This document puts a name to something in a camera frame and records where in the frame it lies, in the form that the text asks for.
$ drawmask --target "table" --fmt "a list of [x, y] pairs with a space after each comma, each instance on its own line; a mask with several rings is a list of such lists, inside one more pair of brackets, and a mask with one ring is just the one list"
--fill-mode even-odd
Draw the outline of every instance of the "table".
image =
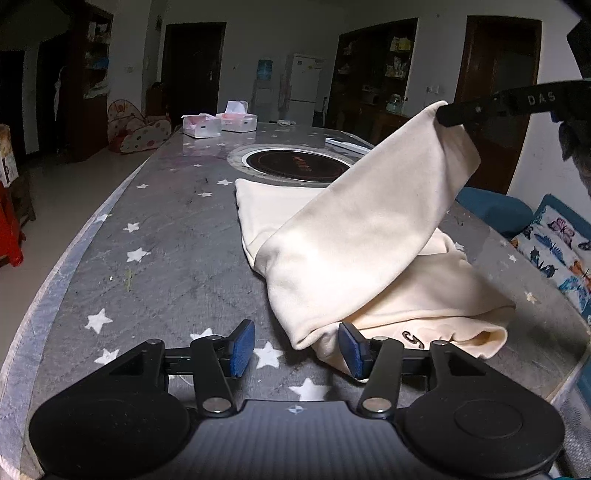
[[[269, 351], [269, 343], [283, 354], [277, 368], [270, 356], [267, 362], [253, 356], [244, 377], [232, 383], [238, 404], [245, 398], [303, 401], [323, 393], [326, 400], [356, 403], [361, 386], [318, 362], [311, 350], [291, 349], [274, 317], [264, 280], [242, 251], [232, 184], [255, 177], [228, 162], [232, 152], [265, 145], [334, 154], [324, 147], [326, 137], [352, 141], [342, 132], [274, 124], [206, 140], [178, 132], [114, 191], [35, 297], [0, 373], [0, 466], [8, 475], [39, 476], [26, 437], [28, 419], [101, 362], [148, 338], [173, 348], [201, 335], [227, 335], [244, 318], [256, 324], [256, 348]], [[359, 158], [339, 154], [351, 163]], [[489, 363], [544, 398], [560, 398], [589, 343], [582, 318], [506, 240], [457, 203], [440, 227], [517, 305], [508, 342]], [[169, 392], [191, 404], [191, 377], [172, 378]], [[419, 395], [403, 385], [399, 405]]]

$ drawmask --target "floor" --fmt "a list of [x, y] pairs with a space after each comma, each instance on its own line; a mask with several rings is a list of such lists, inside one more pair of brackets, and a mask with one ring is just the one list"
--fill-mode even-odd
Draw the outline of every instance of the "floor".
[[0, 365], [22, 317], [53, 265], [94, 211], [153, 151], [106, 149], [79, 163], [42, 158], [30, 168], [37, 220], [23, 227], [24, 261], [0, 268]]

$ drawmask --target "refrigerator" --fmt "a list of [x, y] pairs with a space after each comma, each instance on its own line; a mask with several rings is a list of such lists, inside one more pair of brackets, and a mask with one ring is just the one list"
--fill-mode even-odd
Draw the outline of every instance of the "refrigerator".
[[323, 66], [324, 59], [317, 57], [298, 53], [287, 57], [281, 85], [280, 118], [298, 125], [312, 125]]

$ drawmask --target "cushion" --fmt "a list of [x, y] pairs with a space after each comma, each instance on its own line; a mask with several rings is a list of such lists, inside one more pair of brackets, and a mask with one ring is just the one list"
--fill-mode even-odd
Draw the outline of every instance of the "cushion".
[[523, 231], [534, 217], [521, 200], [488, 190], [464, 187], [456, 200], [506, 238]]
[[[577, 230], [570, 222], [570, 216], [562, 213], [574, 212], [563, 207], [566, 206], [561, 202], [543, 202], [531, 224], [511, 244], [530, 259], [590, 323], [591, 275], [588, 268], [591, 265], [591, 235], [583, 235]], [[591, 233], [591, 226], [581, 217], [576, 215], [573, 219], [577, 226]]]

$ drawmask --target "box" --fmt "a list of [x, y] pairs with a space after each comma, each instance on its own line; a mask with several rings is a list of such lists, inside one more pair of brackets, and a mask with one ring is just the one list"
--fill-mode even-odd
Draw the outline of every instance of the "box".
[[12, 152], [10, 128], [0, 124], [0, 180], [8, 187], [18, 177], [17, 162]]
[[248, 112], [248, 102], [231, 100], [226, 111], [216, 115], [222, 121], [222, 130], [227, 132], [254, 132], [256, 130], [256, 115]]
[[183, 132], [193, 138], [219, 137], [222, 134], [222, 121], [219, 118], [200, 113], [183, 115]]

